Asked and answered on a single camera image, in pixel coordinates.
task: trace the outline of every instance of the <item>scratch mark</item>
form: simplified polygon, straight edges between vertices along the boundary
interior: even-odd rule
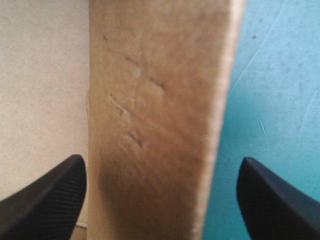
[[[287,4],[288,0],[285,0],[282,3],[282,6],[277,14],[277,16],[275,17],[275,20],[273,21],[271,27],[269,28],[268,32],[266,33],[266,35],[264,36],[260,46],[258,47],[258,49],[256,50],[256,52],[252,55],[252,57],[250,58],[249,62],[246,64],[246,66],[244,67],[243,71],[240,73],[240,76],[237,78],[237,80],[234,83],[234,86],[232,87],[232,89],[230,90],[230,93],[233,93],[235,91],[235,89],[237,88],[240,80],[242,79],[242,77],[244,76],[244,74],[247,72],[248,68],[251,66],[252,62],[254,61],[254,59],[256,58],[257,54],[260,52],[260,50],[263,48],[263,46],[265,45],[266,41],[268,40],[272,30],[275,28],[276,23],[278,22],[284,8],[285,5]]]
[[[266,145],[269,146],[269,141],[268,141],[268,137],[267,137],[267,132],[266,132],[265,126],[264,126],[264,124],[262,123],[261,120],[259,122],[260,122],[261,130],[262,130],[263,135],[264,135],[264,139],[265,139]]]
[[[131,159],[131,163],[135,165],[135,167],[141,172],[145,173],[145,170],[142,168],[142,166],[137,162],[136,159],[134,159],[134,156],[132,156],[129,152],[128,149],[119,142],[120,148],[123,150],[123,152],[128,156],[129,159]]]
[[[126,114],[128,114],[129,116],[132,115],[132,112],[129,111],[126,107],[124,107],[124,106],[122,106],[121,104],[119,104],[119,103],[116,101],[115,97],[114,97],[111,93],[110,93],[110,95],[109,95],[109,98],[110,98],[111,102],[120,110],[120,115],[122,115],[122,113],[126,113]]]
[[[140,64],[136,61],[136,60],[133,60],[131,57],[129,57],[128,55],[126,55],[124,57],[129,63],[135,65],[136,67],[139,67]]]
[[[162,92],[164,93],[166,88],[165,88],[165,85],[163,83],[159,83],[155,78],[153,77],[148,77],[147,78],[150,82],[152,82],[154,85],[156,85],[157,87],[159,87]]]
[[[142,141],[138,138],[138,137],[135,137],[131,132],[128,131],[127,135],[136,143],[138,144],[138,146],[140,148],[142,148]]]
[[[300,127],[300,132],[299,132],[299,142],[301,141],[301,135],[302,135],[303,129],[305,128],[305,125],[306,125],[307,116],[309,115],[310,109],[311,109],[312,105],[314,104],[318,93],[319,93],[319,90],[317,90],[313,93],[313,96],[309,100],[308,105],[307,105],[305,112],[303,114],[303,119],[301,122],[301,127]]]

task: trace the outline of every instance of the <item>scratch on blue surface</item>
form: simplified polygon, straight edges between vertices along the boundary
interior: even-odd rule
[[[312,105],[314,104],[316,96],[318,95],[318,93],[319,93],[319,90],[317,90],[317,91],[315,91],[313,93],[313,96],[311,97],[311,99],[310,99],[310,101],[308,103],[308,106],[306,107],[305,112],[303,114],[303,119],[302,119],[302,122],[301,122],[301,127],[300,127],[300,132],[299,132],[299,142],[301,141],[301,136],[302,136],[304,127],[306,125],[307,116],[309,115],[310,109],[311,109]]]
[[[269,28],[268,32],[266,33],[266,35],[264,36],[260,46],[258,47],[258,49],[255,51],[255,53],[252,55],[252,57],[250,58],[249,62],[246,64],[245,68],[243,69],[243,71],[240,73],[240,76],[237,78],[237,80],[235,80],[234,86],[231,88],[230,93],[233,93],[235,91],[235,89],[237,88],[240,80],[242,79],[242,77],[244,76],[244,74],[247,72],[248,68],[250,67],[250,65],[252,64],[252,62],[254,61],[254,59],[256,58],[257,54],[260,52],[260,50],[263,48],[263,46],[265,45],[266,41],[268,40],[272,30],[275,28],[284,8],[285,5],[287,4],[288,0],[285,0],[282,3],[282,6],[280,8],[280,11],[278,12],[275,20],[273,21],[271,27]]]
[[[267,137],[267,132],[266,132],[265,126],[264,126],[264,124],[262,123],[261,120],[259,122],[260,122],[261,130],[262,130],[263,135],[264,135],[265,142],[266,142],[267,146],[269,146],[269,141],[268,141],[268,137]]]

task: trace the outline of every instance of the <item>beige wall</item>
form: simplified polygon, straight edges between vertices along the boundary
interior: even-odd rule
[[[0,199],[88,158],[88,87],[89,1],[0,0]]]

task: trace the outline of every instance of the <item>black rubber tip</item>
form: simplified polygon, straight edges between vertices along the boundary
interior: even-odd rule
[[[245,157],[237,200],[253,240],[320,240],[320,204],[260,162]]]
[[[0,240],[69,240],[86,194],[86,167],[72,155],[0,201]]]

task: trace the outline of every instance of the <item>turquoise wall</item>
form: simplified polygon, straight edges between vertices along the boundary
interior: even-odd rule
[[[320,201],[319,90],[320,0],[249,0],[204,240],[250,239],[236,200],[244,156]]]

